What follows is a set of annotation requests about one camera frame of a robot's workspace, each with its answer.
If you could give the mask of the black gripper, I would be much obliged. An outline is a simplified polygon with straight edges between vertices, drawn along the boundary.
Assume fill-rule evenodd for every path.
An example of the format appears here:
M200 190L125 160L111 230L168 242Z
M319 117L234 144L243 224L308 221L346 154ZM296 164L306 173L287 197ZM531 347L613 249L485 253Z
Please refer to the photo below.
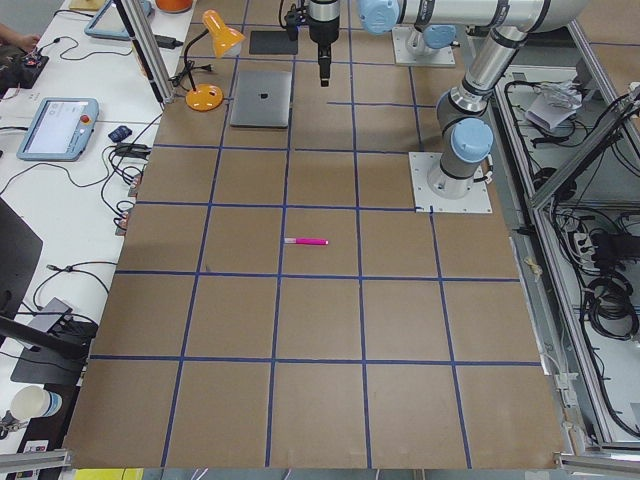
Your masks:
M329 86L331 44L339 37L340 1L310 0L307 5L307 25L311 40L318 44L320 86Z

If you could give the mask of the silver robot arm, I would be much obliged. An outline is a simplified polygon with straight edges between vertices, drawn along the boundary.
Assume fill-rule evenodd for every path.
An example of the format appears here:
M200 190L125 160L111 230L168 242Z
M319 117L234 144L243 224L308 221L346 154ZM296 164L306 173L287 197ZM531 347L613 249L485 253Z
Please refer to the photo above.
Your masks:
M482 120L498 80L531 33L547 32L574 20L586 1L359 1L362 27L373 35L411 24L424 33L435 25L489 29L479 53L459 85L437 104L444 152L427 183L436 195L458 200L467 195L478 166L489 155L494 136Z
M449 47L456 40L456 35L456 26L451 24L414 26L406 41L406 48L416 57L432 55Z

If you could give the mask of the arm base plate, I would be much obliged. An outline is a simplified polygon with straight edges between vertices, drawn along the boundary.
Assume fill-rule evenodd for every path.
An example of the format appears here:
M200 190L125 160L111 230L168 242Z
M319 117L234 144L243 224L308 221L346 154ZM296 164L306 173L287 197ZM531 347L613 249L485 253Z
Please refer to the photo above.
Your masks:
M481 166L474 176L457 180L440 168L439 152L408 154L414 198L418 213L491 214L486 174Z
M454 25L429 25L423 32L413 26L392 30L395 63L400 66L453 68L452 43L457 32Z

